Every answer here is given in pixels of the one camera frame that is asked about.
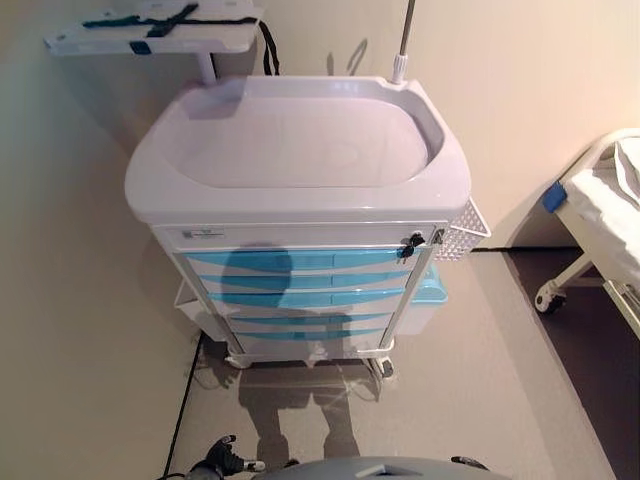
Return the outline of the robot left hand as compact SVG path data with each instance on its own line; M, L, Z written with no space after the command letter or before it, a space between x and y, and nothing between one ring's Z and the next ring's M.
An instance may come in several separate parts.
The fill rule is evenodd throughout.
M221 476L239 473L261 473L266 470L266 464L261 460L249 460L240 457L233 450L237 436L225 435L218 439L207 452L203 464Z

